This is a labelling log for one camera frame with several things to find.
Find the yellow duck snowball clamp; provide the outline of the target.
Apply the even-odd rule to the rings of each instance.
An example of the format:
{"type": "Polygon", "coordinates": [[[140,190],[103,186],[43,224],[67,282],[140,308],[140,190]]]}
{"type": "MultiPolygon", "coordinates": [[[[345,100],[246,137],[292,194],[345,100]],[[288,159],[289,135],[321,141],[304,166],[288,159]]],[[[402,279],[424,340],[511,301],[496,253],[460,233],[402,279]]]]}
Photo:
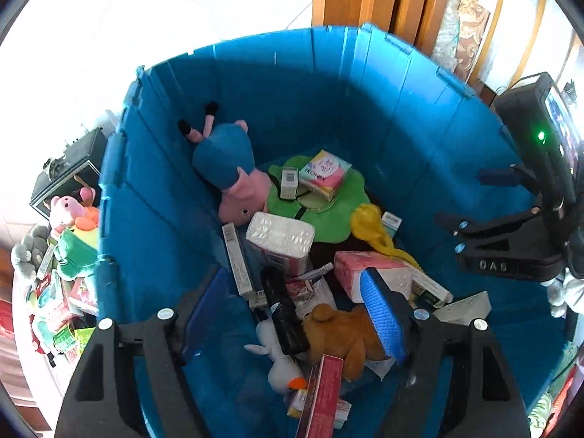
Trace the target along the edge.
{"type": "Polygon", "coordinates": [[[381,211],[376,205],[359,205],[351,213],[350,230],[355,238],[366,242],[376,252],[390,258],[400,259],[416,269],[422,270],[422,267],[408,252],[394,245],[393,239],[382,223],[381,211]]]}

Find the pink tissue pack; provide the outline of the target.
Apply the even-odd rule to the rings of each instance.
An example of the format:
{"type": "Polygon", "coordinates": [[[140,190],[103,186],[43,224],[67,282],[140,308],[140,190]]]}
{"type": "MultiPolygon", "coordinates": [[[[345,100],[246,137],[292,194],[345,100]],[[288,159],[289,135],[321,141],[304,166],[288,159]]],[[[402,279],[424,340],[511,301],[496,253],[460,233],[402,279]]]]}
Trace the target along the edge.
{"type": "Polygon", "coordinates": [[[387,257],[375,251],[338,251],[334,258],[334,273],[349,298],[356,304],[363,304],[361,286],[365,281],[373,283],[372,275],[367,269],[374,269],[385,285],[393,292],[402,294],[407,300],[412,294],[412,269],[410,265],[398,258],[387,257]]]}

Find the green frog plush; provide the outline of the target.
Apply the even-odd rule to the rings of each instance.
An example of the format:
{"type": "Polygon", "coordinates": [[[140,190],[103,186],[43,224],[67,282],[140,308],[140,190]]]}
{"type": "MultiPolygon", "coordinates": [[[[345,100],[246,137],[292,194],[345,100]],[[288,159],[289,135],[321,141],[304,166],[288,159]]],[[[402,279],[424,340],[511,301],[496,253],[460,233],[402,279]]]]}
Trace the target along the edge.
{"type": "Polygon", "coordinates": [[[67,227],[58,239],[54,255],[57,272],[61,279],[74,281],[78,277],[91,276],[98,256],[99,230],[81,230],[67,227]]]}

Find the brown bear plush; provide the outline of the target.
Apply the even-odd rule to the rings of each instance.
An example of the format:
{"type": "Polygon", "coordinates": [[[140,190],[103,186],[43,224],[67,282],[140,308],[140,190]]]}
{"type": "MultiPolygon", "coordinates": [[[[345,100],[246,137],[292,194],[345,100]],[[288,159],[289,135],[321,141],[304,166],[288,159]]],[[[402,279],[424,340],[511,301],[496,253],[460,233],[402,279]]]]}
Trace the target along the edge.
{"type": "Polygon", "coordinates": [[[389,358],[363,304],[351,311],[317,304],[302,322],[310,344],[310,364],[316,365],[324,355],[341,358],[342,376],[349,382],[361,378],[366,360],[389,358]]]}

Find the grey plush toy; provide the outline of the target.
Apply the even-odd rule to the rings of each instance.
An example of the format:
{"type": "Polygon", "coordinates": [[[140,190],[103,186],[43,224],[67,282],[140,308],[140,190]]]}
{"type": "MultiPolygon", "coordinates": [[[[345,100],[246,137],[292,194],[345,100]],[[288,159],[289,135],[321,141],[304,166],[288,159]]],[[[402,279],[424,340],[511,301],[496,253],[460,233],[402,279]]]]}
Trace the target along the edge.
{"type": "Polygon", "coordinates": [[[49,229],[37,224],[11,250],[11,263],[27,281],[34,283],[47,250],[49,229]]]}

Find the dark red long box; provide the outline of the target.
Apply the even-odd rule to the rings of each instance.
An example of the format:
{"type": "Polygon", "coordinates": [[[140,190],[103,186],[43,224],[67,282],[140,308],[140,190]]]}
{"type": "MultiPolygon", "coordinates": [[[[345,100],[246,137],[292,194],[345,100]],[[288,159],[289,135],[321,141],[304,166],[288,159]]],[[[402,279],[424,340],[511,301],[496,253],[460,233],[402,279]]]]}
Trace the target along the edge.
{"type": "Polygon", "coordinates": [[[314,365],[296,438],[331,438],[342,385],[343,360],[324,355],[314,365]]]}

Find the white duck plush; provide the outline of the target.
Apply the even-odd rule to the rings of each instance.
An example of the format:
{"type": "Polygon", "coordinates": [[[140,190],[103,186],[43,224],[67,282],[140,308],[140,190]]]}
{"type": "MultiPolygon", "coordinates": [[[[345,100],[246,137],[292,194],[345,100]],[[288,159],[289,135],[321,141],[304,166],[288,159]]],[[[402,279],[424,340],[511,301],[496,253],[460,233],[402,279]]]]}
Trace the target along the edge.
{"type": "Polygon", "coordinates": [[[243,346],[247,352],[257,356],[267,356],[272,366],[267,381],[274,392],[282,396],[289,392],[307,389],[308,382],[296,362],[282,352],[276,330],[271,319],[256,325],[256,336],[260,343],[243,346]]]}

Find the white long slim box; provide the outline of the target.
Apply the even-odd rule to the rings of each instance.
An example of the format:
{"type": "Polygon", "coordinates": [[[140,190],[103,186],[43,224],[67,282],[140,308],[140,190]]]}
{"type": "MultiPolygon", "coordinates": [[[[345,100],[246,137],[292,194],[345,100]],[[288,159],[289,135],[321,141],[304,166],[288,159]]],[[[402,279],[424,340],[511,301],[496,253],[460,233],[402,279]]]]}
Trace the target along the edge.
{"type": "Polygon", "coordinates": [[[230,261],[235,280],[235,287],[237,287],[240,297],[249,300],[256,291],[249,277],[246,260],[243,256],[241,245],[239,244],[237,229],[233,223],[226,223],[222,226],[222,232],[228,253],[228,260],[230,261]]]}

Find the pink pig plush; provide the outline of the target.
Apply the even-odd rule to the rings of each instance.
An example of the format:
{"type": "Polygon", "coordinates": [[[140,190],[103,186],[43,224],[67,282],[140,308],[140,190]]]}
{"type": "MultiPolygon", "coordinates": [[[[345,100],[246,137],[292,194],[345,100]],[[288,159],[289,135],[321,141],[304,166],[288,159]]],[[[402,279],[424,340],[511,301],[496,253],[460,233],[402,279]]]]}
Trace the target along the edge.
{"type": "Polygon", "coordinates": [[[99,209],[93,206],[96,191],[90,187],[80,190],[81,201],[71,196],[54,196],[50,201],[50,225],[60,234],[67,227],[94,230],[99,223],[99,209]]]}

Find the black bottle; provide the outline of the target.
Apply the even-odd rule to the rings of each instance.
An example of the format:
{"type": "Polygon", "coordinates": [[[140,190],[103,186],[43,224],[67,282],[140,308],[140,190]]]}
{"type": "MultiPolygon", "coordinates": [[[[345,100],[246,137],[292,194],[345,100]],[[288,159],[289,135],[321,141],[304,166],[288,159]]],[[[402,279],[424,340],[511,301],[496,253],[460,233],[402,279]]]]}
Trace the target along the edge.
{"type": "Polygon", "coordinates": [[[308,352],[310,344],[287,291],[283,273],[268,266],[261,270],[260,280],[282,352],[288,356],[308,352]]]}

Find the green round plush mat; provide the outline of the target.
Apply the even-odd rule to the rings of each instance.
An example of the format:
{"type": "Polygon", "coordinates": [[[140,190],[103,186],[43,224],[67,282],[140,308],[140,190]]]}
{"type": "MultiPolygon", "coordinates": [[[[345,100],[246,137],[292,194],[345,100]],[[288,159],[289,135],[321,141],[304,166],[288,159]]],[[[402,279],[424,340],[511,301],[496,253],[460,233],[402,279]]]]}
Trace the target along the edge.
{"type": "Polygon", "coordinates": [[[279,198],[279,182],[284,167],[300,170],[310,157],[296,155],[289,158],[283,166],[272,164],[268,176],[272,187],[267,199],[267,212],[285,218],[299,219],[315,228],[314,242],[341,243],[350,236],[350,216],[361,204],[368,204],[363,176],[356,169],[349,169],[335,197],[328,201],[321,194],[313,193],[304,186],[297,189],[295,200],[279,198]]]}

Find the pink tissue box small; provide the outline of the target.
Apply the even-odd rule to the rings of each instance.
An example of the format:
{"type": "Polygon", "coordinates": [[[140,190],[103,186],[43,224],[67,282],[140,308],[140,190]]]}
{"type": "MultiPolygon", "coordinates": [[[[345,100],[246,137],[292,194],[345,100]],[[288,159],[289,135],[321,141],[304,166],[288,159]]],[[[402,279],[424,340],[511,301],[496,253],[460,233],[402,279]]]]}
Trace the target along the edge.
{"type": "Polygon", "coordinates": [[[331,201],[350,169],[349,162],[321,150],[299,170],[299,184],[331,201]]]}

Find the black open box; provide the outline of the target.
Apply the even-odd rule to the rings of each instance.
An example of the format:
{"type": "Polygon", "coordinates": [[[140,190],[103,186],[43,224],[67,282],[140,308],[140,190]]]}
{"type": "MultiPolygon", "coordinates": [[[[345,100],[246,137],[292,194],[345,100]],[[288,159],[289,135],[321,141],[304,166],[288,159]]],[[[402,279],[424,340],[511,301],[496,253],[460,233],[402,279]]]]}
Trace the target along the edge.
{"type": "Polygon", "coordinates": [[[88,132],[68,147],[60,158],[48,160],[32,189],[29,205],[43,218],[50,217],[53,196],[71,195],[82,201],[83,187],[96,190],[93,205],[99,204],[99,179],[107,138],[101,128],[88,132]]]}

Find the white tissue roll pack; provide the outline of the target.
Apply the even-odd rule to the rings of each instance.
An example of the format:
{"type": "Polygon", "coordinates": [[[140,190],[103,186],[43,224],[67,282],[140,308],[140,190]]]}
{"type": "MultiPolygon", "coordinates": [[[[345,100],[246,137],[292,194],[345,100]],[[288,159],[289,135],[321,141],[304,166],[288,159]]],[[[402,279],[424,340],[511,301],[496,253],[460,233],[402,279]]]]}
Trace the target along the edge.
{"type": "Polygon", "coordinates": [[[298,277],[307,271],[315,232],[303,220],[256,212],[247,227],[246,241],[268,265],[298,277]]]}

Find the rolled patterned fabric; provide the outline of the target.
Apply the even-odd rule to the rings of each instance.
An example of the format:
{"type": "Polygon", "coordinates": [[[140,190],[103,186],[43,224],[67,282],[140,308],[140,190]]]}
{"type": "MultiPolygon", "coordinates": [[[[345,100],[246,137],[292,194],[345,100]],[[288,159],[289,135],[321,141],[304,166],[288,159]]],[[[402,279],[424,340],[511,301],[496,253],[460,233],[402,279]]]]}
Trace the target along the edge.
{"type": "Polygon", "coordinates": [[[496,0],[446,0],[431,58],[469,81],[495,6],[496,0]]]}

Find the white small carton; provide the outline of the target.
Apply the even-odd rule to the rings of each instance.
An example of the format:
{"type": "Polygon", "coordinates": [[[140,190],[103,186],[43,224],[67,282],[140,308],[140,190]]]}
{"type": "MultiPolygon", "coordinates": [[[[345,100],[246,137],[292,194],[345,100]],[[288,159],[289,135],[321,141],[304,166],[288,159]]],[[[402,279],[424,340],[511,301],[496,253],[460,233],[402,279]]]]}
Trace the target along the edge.
{"type": "Polygon", "coordinates": [[[299,186],[298,170],[293,167],[283,167],[281,171],[279,198],[294,201],[299,186]]]}

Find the blue plastic storage crate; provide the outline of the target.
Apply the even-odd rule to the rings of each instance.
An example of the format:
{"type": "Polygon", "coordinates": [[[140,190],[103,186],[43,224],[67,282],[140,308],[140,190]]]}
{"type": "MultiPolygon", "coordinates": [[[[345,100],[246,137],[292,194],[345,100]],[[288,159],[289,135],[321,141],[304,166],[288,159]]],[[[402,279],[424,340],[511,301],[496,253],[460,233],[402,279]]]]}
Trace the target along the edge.
{"type": "Polygon", "coordinates": [[[489,325],[527,407],[552,380],[565,344],[540,284],[469,272],[448,212],[475,222],[524,212],[522,187],[484,186],[483,169],[518,156],[499,119],[428,57],[379,29],[318,28],[218,43],[142,74],[109,140],[100,180],[100,312],[122,323],[173,307],[218,268],[228,290],[214,302],[210,336],[186,366],[215,437],[291,437],[297,423],[267,382],[267,359],[243,348],[256,336],[235,292],[218,217],[219,194],[191,164],[180,120],[249,124],[255,161],[270,166],[326,149],[348,161],[377,204],[403,220],[399,244],[455,297],[486,292],[489,325]]]}

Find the blue dress pig plush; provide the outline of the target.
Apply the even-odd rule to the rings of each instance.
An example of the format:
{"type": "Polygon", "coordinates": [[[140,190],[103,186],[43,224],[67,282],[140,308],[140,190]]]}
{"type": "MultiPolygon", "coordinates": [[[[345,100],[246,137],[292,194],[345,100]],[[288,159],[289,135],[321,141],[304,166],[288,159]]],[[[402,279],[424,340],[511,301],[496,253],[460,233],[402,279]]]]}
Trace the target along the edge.
{"type": "Polygon", "coordinates": [[[267,173],[256,167],[246,121],[216,124],[218,111],[215,101],[205,106],[202,131],[185,120],[179,121],[177,127],[184,138],[195,144],[194,170],[221,191],[220,221],[243,226],[257,212],[266,210],[272,182],[267,173]]]}

